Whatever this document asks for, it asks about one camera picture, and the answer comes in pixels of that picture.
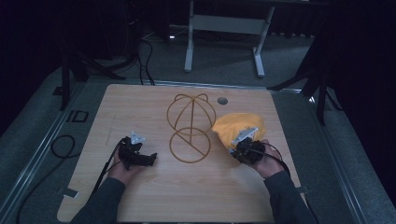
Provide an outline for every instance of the wooden table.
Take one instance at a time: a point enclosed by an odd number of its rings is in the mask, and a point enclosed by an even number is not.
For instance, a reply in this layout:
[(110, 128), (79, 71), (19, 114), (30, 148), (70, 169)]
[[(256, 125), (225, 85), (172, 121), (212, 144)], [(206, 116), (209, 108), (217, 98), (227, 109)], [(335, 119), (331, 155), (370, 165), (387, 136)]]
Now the wooden table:
[[(140, 150), (141, 154), (150, 155), (157, 152), (158, 158), (153, 167), (146, 168), (125, 190), (119, 206), (118, 221), (273, 221), (269, 194), (262, 178), (254, 170), (230, 156), (215, 133), (207, 133), (211, 149), (203, 160), (186, 163), (172, 155), (169, 142), (175, 130), (167, 121), (168, 106), (174, 102), (178, 94), (195, 96), (200, 93), (208, 96), (208, 102), (213, 105), (218, 118), (235, 112), (262, 115), (267, 128), (264, 137), (279, 149), (290, 168), (293, 182), (300, 186), (270, 92), (110, 85), (69, 184), (70, 189), (78, 191), (78, 196), (76, 199), (64, 197), (58, 219), (70, 221), (73, 218), (90, 197), (93, 186), (115, 145), (121, 138), (135, 131), (146, 137)], [(225, 97), (228, 104), (220, 105), (220, 97)], [(204, 113), (200, 112), (200, 109), (199, 106), (195, 107), (194, 126), (209, 128), (207, 118), (204, 121), (205, 116), (202, 116)], [(175, 107), (171, 107), (170, 115), (172, 110), (177, 110), (176, 104)], [(188, 126), (188, 123), (182, 116), (178, 127), (182, 128), (183, 125)], [(205, 147), (206, 140), (200, 140), (200, 137), (202, 136), (194, 136), (192, 142), (198, 144), (198, 147), (202, 142), (202, 147)], [(174, 147), (181, 147), (175, 148), (179, 150), (178, 156), (190, 156), (191, 150), (188, 147), (179, 144), (174, 144)]]

